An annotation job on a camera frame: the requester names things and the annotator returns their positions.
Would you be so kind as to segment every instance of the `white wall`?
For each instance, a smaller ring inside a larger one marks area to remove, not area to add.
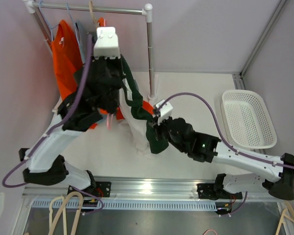
[[[19,162],[19,149],[31,147],[45,130],[57,99],[52,58],[36,23],[21,1],[0,0],[0,235],[10,234],[23,191],[3,188],[1,181]],[[21,183],[21,172],[9,183]]]
[[[288,3],[245,78],[247,88],[265,100],[278,135],[278,143],[269,153],[294,154],[294,0]]]
[[[87,5],[87,0],[68,0]],[[98,6],[141,9],[153,5],[153,38],[157,71],[233,72],[244,66],[279,0],[97,0]],[[66,10],[44,10],[55,25],[69,20]],[[93,28],[89,12],[72,12]],[[115,26],[121,51],[134,71],[148,71],[145,19],[96,14]]]

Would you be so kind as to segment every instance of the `clothes rack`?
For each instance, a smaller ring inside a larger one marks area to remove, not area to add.
[[[39,2],[34,0],[23,0],[28,12],[33,16],[37,22],[40,30],[42,31],[45,41],[50,46],[51,45],[51,35],[47,30],[47,24],[42,17],[42,14],[39,10]],[[89,11],[88,5],[76,5],[65,3],[52,3],[52,2],[42,2],[42,8],[50,9],[63,9],[63,10],[75,10],[75,11]],[[126,8],[113,8],[113,7],[93,7],[95,12],[106,12],[106,13],[118,13],[118,14],[129,14],[129,15],[139,15],[145,16],[147,24],[147,49],[148,49],[148,63],[149,63],[149,86],[150,94],[149,100],[155,100],[155,74],[154,74],[154,59],[153,59],[153,45],[152,45],[152,5],[146,4],[143,9],[126,9]]]

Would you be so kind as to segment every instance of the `green garment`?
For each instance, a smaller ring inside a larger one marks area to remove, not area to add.
[[[133,100],[127,99],[127,90],[125,85],[123,85],[122,88],[124,90],[125,101],[127,105],[131,107],[131,113],[135,119],[147,121],[146,122],[146,125],[147,125],[146,137],[147,137],[147,140],[149,141],[151,152],[154,154],[161,153],[163,150],[165,150],[169,146],[169,143],[165,139],[162,139],[160,141],[156,139],[155,132],[153,128],[149,125],[149,123],[152,122],[152,115],[148,111],[143,109],[143,97],[137,90],[132,72],[122,55],[121,55],[121,61],[122,61],[123,71],[126,74],[125,75],[126,80],[132,91],[132,99],[133,99]]]

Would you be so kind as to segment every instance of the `gray floor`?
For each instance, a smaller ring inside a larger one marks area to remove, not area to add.
[[[31,210],[25,232],[48,234],[48,209]],[[68,234],[74,212],[67,213]],[[218,218],[201,211],[120,211],[103,210],[81,216],[77,235],[202,235],[214,229],[218,235],[274,235],[280,218],[276,203],[246,203],[231,218]],[[62,235],[62,218],[55,235]]]

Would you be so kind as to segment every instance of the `perforated basket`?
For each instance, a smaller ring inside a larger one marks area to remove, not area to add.
[[[260,95],[246,90],[226,91],[221,106],[226,131],[236,144],[248,149],[275,146],[277,136]]]

